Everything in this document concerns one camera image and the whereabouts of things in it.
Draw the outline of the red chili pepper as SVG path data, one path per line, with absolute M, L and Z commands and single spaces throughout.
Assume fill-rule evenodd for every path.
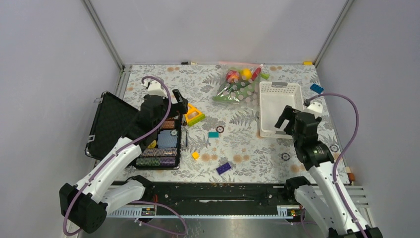
M 251 78 L 250 78 L 250 80 L 251 81 L 255 81 L 258 77 L 259 77 L 259 75 L 260 75 L 260 73 L 261 73 L 261 68 L 260 67 L 257 67 L 255 70 L 254 70 L 254 72 L 253 72 L 253 74 L 252 74 L 252 76 L 251 76 Z

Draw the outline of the clear pink-dotted zip bag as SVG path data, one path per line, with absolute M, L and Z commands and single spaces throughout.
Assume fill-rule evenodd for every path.
M 255 109 L 259 103 L 259 84 L 262 80 L 269 79 L 269 75 L 263 72 L 265 65 L 227 61 L 220 65 L 220 84 L 212 100 L 219 104 Z

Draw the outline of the yellow lemon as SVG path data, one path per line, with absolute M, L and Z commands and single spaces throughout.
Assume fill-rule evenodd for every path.
M 253 76 L 253 73 L 248 68 L 244 68 L 240 71 L 240 77 L 244 81 L 251 80 L 252 76 Z

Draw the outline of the red apple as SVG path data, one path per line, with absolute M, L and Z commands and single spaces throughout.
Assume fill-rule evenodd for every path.
M 229 70 L 225 76 L 227 83 L 236 83 L 240 79 L 240 73 L 235 70 Z

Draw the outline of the long green cucumber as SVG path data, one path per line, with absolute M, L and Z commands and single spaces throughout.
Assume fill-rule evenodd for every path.
M 241 104 L 250 103 L 257 98 L 257 81 L 238 82 L 221 85 L 212 100 L 217 103 Z

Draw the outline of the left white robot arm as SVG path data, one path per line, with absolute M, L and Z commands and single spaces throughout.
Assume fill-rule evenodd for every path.
M 116 177 L 158 139 L 163 123 L 188 111 L 188 100 L 178 89 L 163 95 L 147 94 L 137 109 L 110 92 L 104 92 L 92 125 L 87 152 L 98 158 L 97 166 L 75 184 L 59 190 L 63 227 L 68 222 L 93 233 L 108 214 L 135 200 L 152 201 L 152 188 L 134 180 L 111 189 Z

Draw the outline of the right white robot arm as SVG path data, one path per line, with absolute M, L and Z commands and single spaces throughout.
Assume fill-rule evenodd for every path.
M 318 139 L 321 118 L 286 106 L 275 127 L 280 128 L 285 120 L 288 123 L 284 132 L 292 136 L 299 161 L 323 195 L 320 199 L 311 183 L 300 176 L 287 179 L 285 200 L 302 205 L 327 238 L 381 238 L 380 229 L 372 227 L 351 200 L 336 172 L 329 148 Z

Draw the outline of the yellow triangular toy block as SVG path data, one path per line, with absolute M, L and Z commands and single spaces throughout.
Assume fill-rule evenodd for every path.
M 185 114 L 185 120 L 188 126 L 193 126 L 206 118 L 206 115 L 194 107 L 192 104 L 188 104 L 188 111 Z

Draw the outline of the white plastic basket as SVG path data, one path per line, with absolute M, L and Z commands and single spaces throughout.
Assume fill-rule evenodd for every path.
M 286 106 L 303 110 L 301 86 L 297 83 L 269 82 L 259 84 L 260 89 L 260 136 L 267 138 L 291 139 L 283 124 L 276 128 L 279 117 Z

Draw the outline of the poker chip on mat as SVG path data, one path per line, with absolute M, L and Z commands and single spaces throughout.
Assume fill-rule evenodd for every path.
M 290 160 L 290 155 L 288 153 L 282 153 L 281 154 L 281 159 L 284 161 L 288 161 Z

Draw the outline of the black and cream edge blocks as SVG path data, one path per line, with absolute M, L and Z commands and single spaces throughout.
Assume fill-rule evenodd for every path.
M 198 65 L 198 63 L 194 61 L 183 61 L 181 65 Z

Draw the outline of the blue lego brick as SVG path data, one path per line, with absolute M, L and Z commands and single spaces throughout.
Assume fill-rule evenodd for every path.
M 324 88 L 315 83 L 310 86 L 310 89 L 317 94 L 322 94 L 324 92 Z

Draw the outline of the teal small block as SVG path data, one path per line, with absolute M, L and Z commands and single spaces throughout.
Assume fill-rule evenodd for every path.
M 219 132 L 217 131 L 209 131 L 208 138 L 219 138 Z

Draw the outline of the lime green block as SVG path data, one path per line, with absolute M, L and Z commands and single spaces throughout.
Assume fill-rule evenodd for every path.
M 261 78 L 263 78 L 264 80 L 268 80 L 270 78 L 270 75 L 269 74 L 262 73 L 261 74 Z

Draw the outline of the black poker chip case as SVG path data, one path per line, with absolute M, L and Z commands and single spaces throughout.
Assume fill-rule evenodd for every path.
M 85 155 L 96 160 L 107 158 L 118 139 L 128 136 L 131 140 L 131 121 L 139 110 L 110 92 L 104 92 L 97 107 L 85 147 Z M 138 170 L 175 170 L 180 165 L 181 116 L 164 119 L 159 123 L 157 137 L 141 141 L 142 153 L 130 166 Z

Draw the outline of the small yellow cube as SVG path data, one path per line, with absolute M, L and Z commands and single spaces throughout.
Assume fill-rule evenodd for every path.
M 199 157 L 200 157 L 199 152 L 197 152 L 197 151 L 193 152 L 193 153 L 192 153 L 192 157 L 193 157 L 193 159 L 194 159 L 194 160 L 199 159 Z

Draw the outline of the purple lego brick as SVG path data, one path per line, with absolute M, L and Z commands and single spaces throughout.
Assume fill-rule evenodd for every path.
M 228 171 L 228 170 L 230 170 L 230 169 L 232 169 L 232 167 L 231 167 L 230 163 L 229 163 L 229 162 L 227 162 L 227 163 L 225 163 L 225 164 L 223 164 L 223 165 L 221 165 L 221 166 L 217 167 L 217 168 L 216 168 L 216 172 L 217 172 L 219 175 L 222 175 L 223 173 L 227 172 L 227 171 Z

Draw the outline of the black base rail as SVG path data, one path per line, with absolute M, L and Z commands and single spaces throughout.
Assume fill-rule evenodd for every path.
M 284 184 L 155 182 L 145 202 L 166 205 L 182 216 L 262 216 L 298 214 L 301 206 Z

